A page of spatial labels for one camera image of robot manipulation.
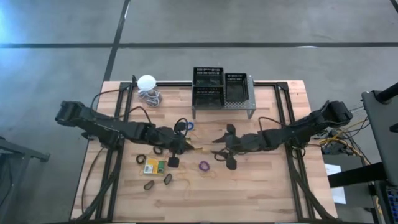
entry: purple rubber band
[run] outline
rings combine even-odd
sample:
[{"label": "purple rubber band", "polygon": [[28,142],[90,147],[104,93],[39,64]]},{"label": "purple rubber band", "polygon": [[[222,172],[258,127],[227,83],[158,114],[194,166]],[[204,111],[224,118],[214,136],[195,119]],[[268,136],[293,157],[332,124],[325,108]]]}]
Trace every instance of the purple rubber band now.
[{"label": "purple rubber band", "polygon": [[207,171],[210,170],[210,165],[209,165],[209,163],[206,162],[206,161],[201,161],[201,162],[199,163],[199,169],[202,170],[202,171],[204,171],[204,172],[207,172]]}]

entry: white ball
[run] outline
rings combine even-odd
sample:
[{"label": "white ball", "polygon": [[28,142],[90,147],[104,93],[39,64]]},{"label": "white ball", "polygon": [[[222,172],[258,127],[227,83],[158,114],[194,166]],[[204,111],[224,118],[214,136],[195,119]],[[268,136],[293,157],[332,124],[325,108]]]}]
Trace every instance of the white ball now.
[{"label": "white ball", "polygon": [[142,91],[152,90],[156,86],[156,79],[152,75],[143,75],[138,79],[137,86]]}]

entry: black wire basket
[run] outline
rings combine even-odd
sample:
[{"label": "black wire basket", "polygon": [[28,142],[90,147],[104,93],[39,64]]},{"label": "black wire basket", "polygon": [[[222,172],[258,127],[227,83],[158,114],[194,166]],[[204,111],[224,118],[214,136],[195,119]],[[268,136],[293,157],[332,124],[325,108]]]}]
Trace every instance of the black wire basket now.
[{"label": "black wire basket", "polygon": [[227,102],[245,102],[249,99],[246,73],[225,73]]},{"label": "black wire basket", "polygon": [[192,105],[202,108],[222,108],[224,106],[224,88],[222,86],[194,86]]},{"label": "black wire basket", "polygon": [[193,85],[223,85],[224,69],[213,67],[194,67]]}]

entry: white lamp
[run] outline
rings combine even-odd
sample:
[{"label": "white lamp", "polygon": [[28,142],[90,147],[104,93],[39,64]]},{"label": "white lamp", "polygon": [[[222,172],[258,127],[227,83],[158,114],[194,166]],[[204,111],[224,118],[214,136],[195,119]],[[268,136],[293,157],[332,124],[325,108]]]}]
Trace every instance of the white lamp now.
[{"label": "white lamp", "polygon": [[158,106],[162,101],[162,95],[159,91],[154,90],[156,87],[156,79],[152,75],[143,75],[138,79],[138,94],[141,99],[145,99],[148,105]]}]

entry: yellow cable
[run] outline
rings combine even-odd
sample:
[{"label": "yellow cable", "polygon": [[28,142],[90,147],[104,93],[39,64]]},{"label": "yellow cable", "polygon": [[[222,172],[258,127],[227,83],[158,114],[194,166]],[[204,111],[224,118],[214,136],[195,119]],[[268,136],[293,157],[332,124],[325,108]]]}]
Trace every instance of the yellow cable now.
[{"label": "yellow cable", "polygon": [[352,128],[352,127],[354,127],[354,126],[356,126],[356,125],[359,125],[359,124],[361,124],[361,123],[363,123],[363,122],[365,122],[365,120],[358,121],[357,123],[354,123],[354,124],[348,126],[347,128],[341,128],[341,130],[340,130],[335,136],[333,136],[333,137],[330,138],[330,139],[323,139],[323,140],[321,140],[319,143],[320,143],[320,144],[326,144],[327,142],[330,142],[331,139],[337,139],[337,137],[338,137],[340,134],[342,134],[344,131],[348,131],[349,128]]},{"label": "yellow cable", "polygon": [[[368,159],[362,155],[362,153],[360,153],[358,150],[356,150],[353,146],[349,145],[347,142],[344,142],[344,141],[342,141],[342,140],[340,140],[340,139],[333,139],[333,138],[324,139],[324,140],[327,140],[328,142],[330,142],[330,141],[336,141],[336,142],[342,143],[343,145],[349,147],[349,148],[354,152],[355,155],[357,155],[357,156],[359,156],[359,157],[362,157],[362,158],[364,159],[366,165],[370,165],[370,164],[371,164],[371,163],[368,161]],[[380,213],[380,216],[383,216],[383,213],[382,213],[382,210],[381,210],[381,207],[380,207],[380,204],[379,204],[379,197],[377,197],[377,196],[376,196],[376,206],[377,206],[378,212]]]}]

